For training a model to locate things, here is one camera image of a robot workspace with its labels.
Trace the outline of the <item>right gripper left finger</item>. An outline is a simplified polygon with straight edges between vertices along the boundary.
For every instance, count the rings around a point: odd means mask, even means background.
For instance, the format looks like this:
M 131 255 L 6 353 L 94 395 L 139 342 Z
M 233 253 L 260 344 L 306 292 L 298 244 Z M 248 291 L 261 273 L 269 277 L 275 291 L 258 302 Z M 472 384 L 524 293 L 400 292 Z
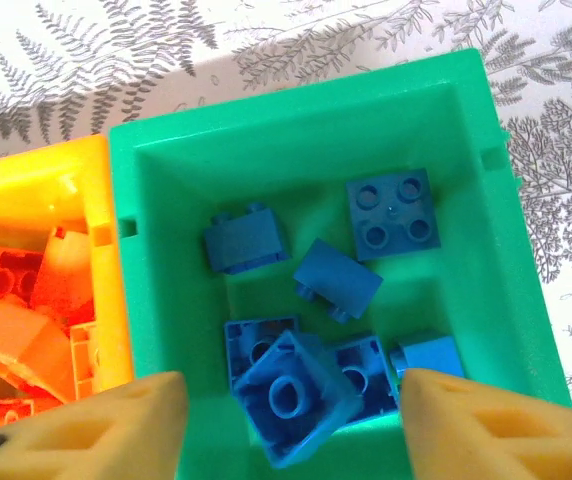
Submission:
M 0 479 L 172 479 L 188 420 L 177 371 L 0 428 Z

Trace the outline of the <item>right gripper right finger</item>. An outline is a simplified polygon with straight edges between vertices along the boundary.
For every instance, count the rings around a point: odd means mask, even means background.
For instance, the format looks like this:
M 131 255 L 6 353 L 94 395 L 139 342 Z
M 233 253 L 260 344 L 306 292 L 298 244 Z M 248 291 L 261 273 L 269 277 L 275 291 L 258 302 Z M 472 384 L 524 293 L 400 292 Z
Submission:
M 401 416 L 417 479 L 572 479 L 572 408 L 409 369 Z

